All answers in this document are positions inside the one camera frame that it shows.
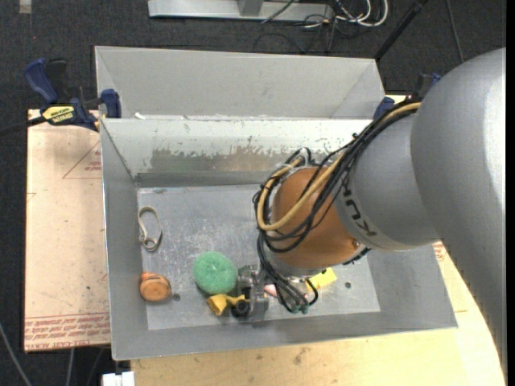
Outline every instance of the wooden board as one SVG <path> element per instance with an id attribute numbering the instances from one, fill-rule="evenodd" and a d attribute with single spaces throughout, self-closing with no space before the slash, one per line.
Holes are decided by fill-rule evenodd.
<path id="1" fill-rule="evenodd" d="M 27 147 L 24 349 L 110 343 L 100 136 L 39 125 Z"/>

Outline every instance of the metal clip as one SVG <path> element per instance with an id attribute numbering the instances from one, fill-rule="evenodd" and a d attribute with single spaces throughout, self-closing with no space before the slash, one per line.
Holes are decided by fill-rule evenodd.
<path id="1" fill-rule="evenodd" d="M 155 219 L 158 222 L 159 236 L 157 237 L 157 239 L 155 239 L 153 237 L 149 237 L 146 234 L 145 225 L 142 222 L 142 214 L 145 213 L 146 211 L 149 211 L 150 213 L 154 213 Z M 155 209 L 150 206 L 145 206 L 145 207 L 142 207 L 141 209 L 139 209 L 138 224 L 139 224 L 139 228 L 142 230 L 142 234 L 139 237 L 139 242 L 143 245 L 143 247 L 148 252 L 153 252 L 153 251 L 157 250 L 157 248 L 161 244 L 161 239 L 163 238 L 163 227 L 161 226 L 161 221 L 159 220 L 159 216 L 158 216 L 157 212 L 155 211 Z"/>

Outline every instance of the black pole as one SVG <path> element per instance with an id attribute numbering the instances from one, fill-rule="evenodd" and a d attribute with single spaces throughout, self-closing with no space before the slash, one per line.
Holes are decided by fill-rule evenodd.
<path id="1" fill-rule="evenodd" d="M 401 35 L 401 33 L 408 27 L 411 23 L 411 20 L 415 18 L 415 16 L 422 11 L 422 8 L 426 5 L 429 0 L 417 0 L 412 5 L 409 11 L 404 14 L 404 18 L 399 22 L 395 30 L 392 34 L 386 39 L 381 48 L 377 51 L 374 59 L 379 62 L 381 57 L 389 50 L 390 47 L 395 43 L 395 40 Z"/>

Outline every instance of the yellow cable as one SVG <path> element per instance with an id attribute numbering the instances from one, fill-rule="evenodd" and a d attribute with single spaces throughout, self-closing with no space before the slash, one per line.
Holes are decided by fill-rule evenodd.
<path id="1" fill-rule="evenodd" d="M 342 159 L 343 155 L 339 156 L 337 160 L 335 160 L 331 166 L 321 175 L 318 177 L 315 182 L 310 186 L 309 189 L 307 189 L 304 196 L 277 222 L 274 224 L 266 224 L 263 220 L 263 208 L 265 206 L 265 199 L 266 196 L 270 193 L 269 187 L 271 183 L 274 181 L 273 179 L 266 182 L 265 189 L 263 190 L 259 202 L 257 203 L 257 225 L 261 230 L 264 230 L 265 232 L 270 232 L 272 230 L 277 230 L 278 228 L 281 228 L 284 226 L 294 215 L 295 213 L 302 207 L 303 204 L 307 202 L 307 200 L 315 193 L 315 190 L 319 188 L 319 186 L 331 175 L 331 173 L 336 169 L 336 166 Z M 274 177 L 282 176 L 287 171 L 289 171 L 289 167 L 285 167 L 273 174 Z"/>
<path id="2" fill-rule="evenodd" d="M 408 111 L 408 110 L 418 109 L 418 107 L 420 107 L 420 102 L 418 102 L 418 103 L 410 103 L 408 105 L 402 106 L 399 109 L 393 111 L 392 113 L 386 115 L 386 117 L 381 118 L 377 123 L 385 121 L 385 120 L 388 120 L 389 118 L 391 118 L 392 116 L 394 116 L 394 115 L 396 115 L 398 113 L 405 112 L 405 111 Z M 265 231 L 265 232 L 271 232 L 273 230 L 277 230 L 277 229 L 281 228 L 286 223 L 288 223 L 288 221 L 291 220 L 291 218 L 295 215 L 295 213 L 297 213 L 297 211 L 299 211 L 299 209 L 302 207 L 302 205 L 307 202 L 307 200 L 313 195 L 313 193 L 315 193 L 316 189 L 318 189 L 319 186 L 336 169 L 336 166 L 338 165 L 338 163 L 340 162 L 340 160 L 342 159 L 343 156 L 344 156 L 344 154 L 341 154 L 338 157 L 338 159 L 335 160 L 329 166 L 329 168 L 313 182 L 313 184 L 306 191 L 304 196 L 280 220 L 278 220 L 277 222 L 275 222 L 273 224 L 266 224 L 264 219 L 263 219 L 263 208 L 265 206 L 266 197 L 270 193 L 270 186 L 274 182 L 274 178 L 283 176 L 285 173 L 290 171 L 291 167 L 283 167 L 282 169 L 276 171 L 272 175 L 272 177 L 266 182 L 265 187 L 263 189 L 263 192 L 261 193 L 261 196 L 259 197 L 259 201 L 257 202 L 257 214 L 256 214 L 256 217 L 257 217 L 257 225 L 259 226 L 259 228 L 261 230 Z M 301 161 L 302 161 L 301 158 L 297 158 L 297 159 L 295 159 L 291 163 L 291 166 L 295 167 Z"/>

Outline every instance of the green sponge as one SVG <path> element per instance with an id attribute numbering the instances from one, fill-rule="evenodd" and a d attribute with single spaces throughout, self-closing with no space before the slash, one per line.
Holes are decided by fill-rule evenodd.
<path id="1" fill-rule="evenodd" d="M 193 264 L 195 283 L 208 294 L 226 294 L 234 289 L 237 271 L 230 259 L 219 252 L 205 252 Z"/>

